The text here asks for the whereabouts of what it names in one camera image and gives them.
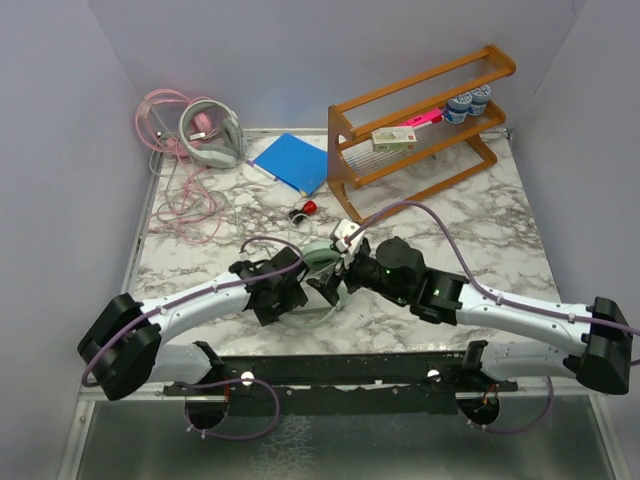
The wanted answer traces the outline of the mint green headphones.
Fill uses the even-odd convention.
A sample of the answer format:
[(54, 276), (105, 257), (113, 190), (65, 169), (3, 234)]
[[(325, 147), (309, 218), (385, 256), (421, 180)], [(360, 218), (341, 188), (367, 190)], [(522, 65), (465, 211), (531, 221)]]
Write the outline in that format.
[[(332, 270), (340, 258), (339, 254), (331, 248), (330, 240), (314, 240), (302, 248), (302, 253), (304, 262), (310, 268), (309, 275), (312, 279), (318, 279), (322, 274)], [(327, 323), (351, 300), (351, 294), (343, 284), (339, 286), (337, 292), (336, 306), (329, 305), (293, 311), (283, 316), (281, 322), (296, 329), (315, 328)]]

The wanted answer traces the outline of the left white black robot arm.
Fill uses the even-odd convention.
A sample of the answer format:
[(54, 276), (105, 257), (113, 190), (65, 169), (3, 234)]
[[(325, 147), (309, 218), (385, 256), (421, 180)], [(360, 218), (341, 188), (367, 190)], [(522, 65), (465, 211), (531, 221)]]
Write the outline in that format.
[(78, 344), (86, 367), (81, 383), (120, 400), (147, 383), (189, 384), (206, 395), (220, 385), (220, 360), (204, 342), (175, 345), (176, 337), (217, 318), (252, 311), (261, 325), (307, 302), (309, 272), (301, 252), (284, 247), (273, 258), (238, 261), (227, 271), (175, 295), (137, 301), (114, 297)]

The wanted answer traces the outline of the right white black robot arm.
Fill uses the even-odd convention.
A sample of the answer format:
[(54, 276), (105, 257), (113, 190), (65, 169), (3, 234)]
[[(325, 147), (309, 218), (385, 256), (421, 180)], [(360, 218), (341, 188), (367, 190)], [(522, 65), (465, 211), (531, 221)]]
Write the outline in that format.
[(372, 250), (362, 242), (342, 254), (334, 272), (309, 285), (330, 303), (337, 289), (373, 291), (432, 324), (478, 326), (523, 337), (523, 342), (477, 341), (459, 367), (461, 383), (481, 391), (493, 381), (565, 377), (610, 395), (629, 391), (632, 334), (616, 302), (589, 305), (538, 301), (505, 293), (465, 276), (426, 266), (420, 251), (394, 237)]

